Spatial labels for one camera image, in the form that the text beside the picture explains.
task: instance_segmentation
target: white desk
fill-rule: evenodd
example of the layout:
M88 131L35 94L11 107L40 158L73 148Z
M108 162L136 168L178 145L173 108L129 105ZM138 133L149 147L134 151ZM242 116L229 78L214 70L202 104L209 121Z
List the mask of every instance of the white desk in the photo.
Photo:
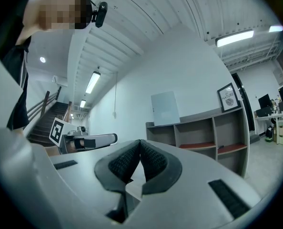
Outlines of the white desk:
M265 120L270 120L274 118L274 120L276 121L276 130L277 130L277 144L279 144L279 119L283 119L283 113L282 114L272 114L269 116L265 116L265 117L255 117L255 120L257 121L265 121Z

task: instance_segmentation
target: black shirt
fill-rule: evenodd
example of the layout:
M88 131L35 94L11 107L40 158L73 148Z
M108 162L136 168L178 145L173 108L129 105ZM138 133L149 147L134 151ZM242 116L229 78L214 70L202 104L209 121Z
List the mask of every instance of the black shirt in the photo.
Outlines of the black shirt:
M13 79L23 89L23 93L13 109L7 124L10 130L22 128L29 124L26 109L28 73L24 58L27 57L31 37L23 44L16 45L17 39L24 27L23 16L27 2L28 0L21 0L0 26L0 60Z

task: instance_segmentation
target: doorway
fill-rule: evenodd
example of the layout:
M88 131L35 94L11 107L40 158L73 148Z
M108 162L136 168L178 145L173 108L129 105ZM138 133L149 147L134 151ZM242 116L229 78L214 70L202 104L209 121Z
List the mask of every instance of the doorway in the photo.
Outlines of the doorway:
M250 101L248 100L247 94L245 92L244 86L238 76L237 73L232 74L232 77L239 89L239 93L241 95L241 98L243 100L243 104L245 107L246 115L247 115L247 121L248 121L248 129L249 131L254 131L255 130L255 125L254 125L254 118L253 118L253 112L251 109Z

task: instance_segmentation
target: picture frame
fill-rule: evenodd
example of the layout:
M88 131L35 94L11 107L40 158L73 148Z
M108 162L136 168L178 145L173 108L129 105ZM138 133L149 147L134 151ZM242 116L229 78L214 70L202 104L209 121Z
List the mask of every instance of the picture frame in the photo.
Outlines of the picture frame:
M217 92L223 113L236 108L240 108L240 103L238 101L238 97L232 83L229 83L228 85L222 87Z

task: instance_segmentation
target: fluorescent ceiling light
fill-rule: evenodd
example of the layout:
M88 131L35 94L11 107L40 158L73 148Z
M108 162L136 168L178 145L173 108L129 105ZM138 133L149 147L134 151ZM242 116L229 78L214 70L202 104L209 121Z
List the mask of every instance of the fluorescent ceiling light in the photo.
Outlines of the fluorescent ceiling light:
M247 38L251 38L254 35L254 31L253 30L248 30L248 31L244 31L244 32L239 32L236 34L231 34L229 36L225 36L225 37L220 37L216 39L216 45L217 47L222 47L224 45L233 43L233 42L237 42L237 41L241 41Z
M81 103L80 103L80 108L83 108L84 107L84 105L85 105L85 100L81 100Z
M92 74L92 77L90 79L90 82L88 84L88 87L86 88L86 91L85 91L87 94L90 94L92 92L92 90L93 90L96 82L98 81L99 77L100 77L100 73L94 71L93 74Z
M283 31L282 25L272 25L269 29L269 32L275 32L275 31Z

